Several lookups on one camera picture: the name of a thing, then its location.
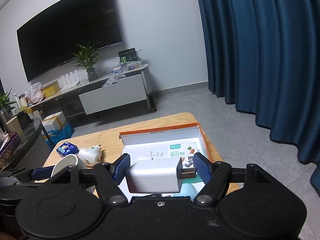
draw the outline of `blue small box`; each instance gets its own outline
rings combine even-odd
[[[58,147],[57,152],[63,158],[68,154],[77,154],[79,152],[79,149],[72,143],[64,142],[61,146]]]

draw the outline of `green plant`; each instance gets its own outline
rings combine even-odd
[[[14,109],[14,107],[10,107],[10,105],[16,103],[16,101],[9,101],[9,97],[10,97],[10,93],[11,93],[11,90],[8,92],[5,92],[5,93],[0,93],[0,107],[2,109],[8,109],[10,108],[11,109]]]
[[[81,50],[78,53],[72,53],[75,55],[73,58],[76,60],[74,64],[77,64],[77,67],[83,67],[83,69],[92,69],[94,63],[98,60],[98,52],[95,48],[96,44],[91,45],[88,43],[87,46],[76,44]]]

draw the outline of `white drawer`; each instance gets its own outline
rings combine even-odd
[[[86,114],[146,100],[141,74],[120,79],[118,83],[79,95]]]

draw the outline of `television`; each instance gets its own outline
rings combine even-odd
[[[28,82],[71,61],[77,44],[102,49],[122,42],[113,0],[61,0],[26,22],[17,36]]]

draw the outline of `screw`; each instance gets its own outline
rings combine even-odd
[[[197,201],[201,204],[208,204],[212,201],[212,197],[210,197],[209,195],[201,195],[197,197]]]
[[[124,196],[121,196],[121,195],[115,195],[115,196],[112,196],[110,198],[110,202],[112,204],[122,204],[126,201],[127,199],[124,197]]]
[[[165,202],[163,202],[163,201],[159,201],[158,203],[157,203],[157,206],[158,207],[163,207],[165,205]]]

